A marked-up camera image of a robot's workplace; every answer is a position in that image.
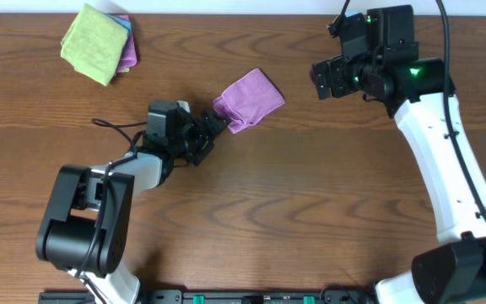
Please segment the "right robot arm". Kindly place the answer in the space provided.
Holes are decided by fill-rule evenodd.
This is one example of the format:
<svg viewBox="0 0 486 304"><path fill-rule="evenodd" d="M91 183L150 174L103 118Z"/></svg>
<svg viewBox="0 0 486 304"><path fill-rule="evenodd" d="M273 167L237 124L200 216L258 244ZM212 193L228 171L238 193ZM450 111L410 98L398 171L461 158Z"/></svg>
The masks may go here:
<svg viewBox="0 0 486 304"><path fill-rule="evenodd" d="M315 63L321 99L362 92L382 103L413 151L435 215L437 248L379 281L379 303L486 299L486 181L464 132L446 64L423 59L408 5L341 14L329 25L341 53Z"/></svg>

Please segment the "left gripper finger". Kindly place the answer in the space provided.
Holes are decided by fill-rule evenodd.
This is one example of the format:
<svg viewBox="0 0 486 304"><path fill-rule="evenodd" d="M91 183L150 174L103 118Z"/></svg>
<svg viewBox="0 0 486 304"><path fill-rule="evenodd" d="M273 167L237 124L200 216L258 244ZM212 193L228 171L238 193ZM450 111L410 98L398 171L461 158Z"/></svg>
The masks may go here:
<svg viewBox="0 0 486 304"><path fill-rule="evenodd" d="M213 141L207 141L202 148L198 149L192 154L192 164L194 166L199 166L206 156L213 150L213 148Z"/></svg>
<svg viewBox="0 0 486 304"><path fill-rule="evenodd" d="M202 119L209 133L222 133L231 124L229 117L219 115L208 108L202 110Z"/></svg>

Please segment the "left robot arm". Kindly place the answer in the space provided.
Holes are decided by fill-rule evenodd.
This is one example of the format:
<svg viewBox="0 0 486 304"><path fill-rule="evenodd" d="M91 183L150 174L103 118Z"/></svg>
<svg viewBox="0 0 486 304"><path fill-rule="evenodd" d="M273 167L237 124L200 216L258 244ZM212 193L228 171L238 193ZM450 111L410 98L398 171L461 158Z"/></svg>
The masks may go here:
<svg viewBox="0 0 486 304"><path fill-rule="evenodd" d="M39 260L88 290L84 303L136 303L141 283L123 263L132 200L160 186L176 161L198 166L231 120L211 109L192 115L179 103L152 106L127 152L100 166L57 173L35 243Z"/></svg>

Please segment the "purple microfiber cloth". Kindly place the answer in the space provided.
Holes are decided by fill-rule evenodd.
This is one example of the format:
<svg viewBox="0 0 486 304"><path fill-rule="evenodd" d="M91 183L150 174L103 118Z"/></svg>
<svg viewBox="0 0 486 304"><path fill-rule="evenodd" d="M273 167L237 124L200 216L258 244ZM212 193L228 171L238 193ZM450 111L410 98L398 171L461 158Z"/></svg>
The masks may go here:
<svg viewBox="0 0 486 304"><path fill-rule="evenodd" d="M255 68L214 99L213 109L231 120L228 129L236 134L257 125L284 104L278 89L261 69Z"/></svg>

